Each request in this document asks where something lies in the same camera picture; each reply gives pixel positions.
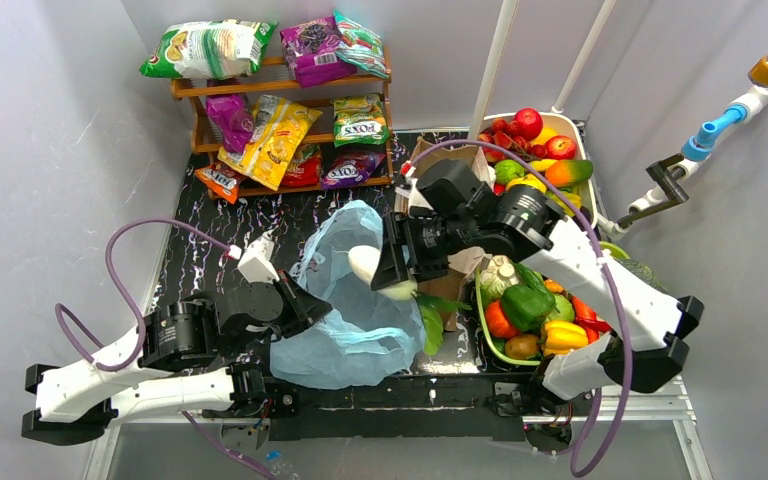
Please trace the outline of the white radish with leaves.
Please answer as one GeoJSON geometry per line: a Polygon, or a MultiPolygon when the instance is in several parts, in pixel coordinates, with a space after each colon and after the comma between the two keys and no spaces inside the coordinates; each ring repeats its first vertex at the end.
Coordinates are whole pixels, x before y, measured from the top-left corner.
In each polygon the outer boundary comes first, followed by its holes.
{"type": "MultiPolygon", "coordinates": [[[[348,251],[348,261],[352,272],[368,286],[376,273],[381,251],[368,245],[352,247],[348,251]]],[[[426,341],[424,353],[435,356],[443,345],[444,315],[453,314],[459,310],[471,310],[472,307],[457,300],[447,300],[442,297],[421,293],[414,280],[398,282],[394,286],[378,290],[378,293],[396,301],[413,300],[419,309],[423,320],[426,341]]]]}

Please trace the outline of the light blue plastic grocery bag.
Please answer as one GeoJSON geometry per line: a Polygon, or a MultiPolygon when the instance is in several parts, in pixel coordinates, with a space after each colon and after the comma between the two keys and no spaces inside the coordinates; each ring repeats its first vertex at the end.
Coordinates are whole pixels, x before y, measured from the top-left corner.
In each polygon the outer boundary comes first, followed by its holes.
{"type": "Polygon", "coordinates": [[[273,377],[309,388],[375,386],[409,369],[426,332],[416,302],[370,288],[352,270],[353,247],[382,246],[379,213],[363,201],[337,209],[307,239],[291,277],[332,307],[304,332],[270,347],[273,377]]]}

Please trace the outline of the red cherry bunch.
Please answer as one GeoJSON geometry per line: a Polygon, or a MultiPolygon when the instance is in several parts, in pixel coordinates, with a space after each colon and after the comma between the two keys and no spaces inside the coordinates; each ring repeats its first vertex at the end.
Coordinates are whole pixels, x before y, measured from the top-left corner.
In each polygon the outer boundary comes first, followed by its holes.
{"type": "Polygon", "coordinates": [[[533,128],[529,124],[517,119],[495,118],[479,133],[478,139],[516,154],[524,154],[526,160],[546,158],[546,147],[529,140],[532,133],[533,128]]]}

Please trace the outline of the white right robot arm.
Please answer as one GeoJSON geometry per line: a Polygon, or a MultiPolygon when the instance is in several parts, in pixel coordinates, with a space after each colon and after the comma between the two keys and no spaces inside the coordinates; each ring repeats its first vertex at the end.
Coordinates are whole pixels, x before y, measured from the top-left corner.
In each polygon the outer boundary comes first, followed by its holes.
{"type": "Polygon", "coordinates": [[[540,190],[516,185],[497,196],[457,160],[432,165],[415,189],[430,206],[383,220],[372,289],[439,278],[451,256],[478,247],[559,282],[610,326],[605,338],[551,355],[539,368],[549,396],[570,400],[624,381],[634,392],[653,393],[682,371],[689,354],[684,339],[698,326],[703,304],[664,294],[603,255],[540,190]]]}

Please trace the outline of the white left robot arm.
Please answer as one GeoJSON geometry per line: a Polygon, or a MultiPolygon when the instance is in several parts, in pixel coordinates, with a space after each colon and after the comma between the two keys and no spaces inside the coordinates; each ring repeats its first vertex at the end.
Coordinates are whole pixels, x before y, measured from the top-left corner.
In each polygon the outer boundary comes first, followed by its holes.
{"type": "Polygon", "coordinates": [[[211,410],[226,418],[267,417],[292,396],[269,370],[272,344],[315,326],[332,306],[305,291],[285,272],[271,282],[246,282],[219,292],[197,292],[144,318],[137,331],[99,350],[104,361],[139,356],[118,372],[86,360],[64,367],[34,364],[25,389],[34,408],[21,435],[55,446],[100,438],[106,430],[148,417],[211,410]]]}

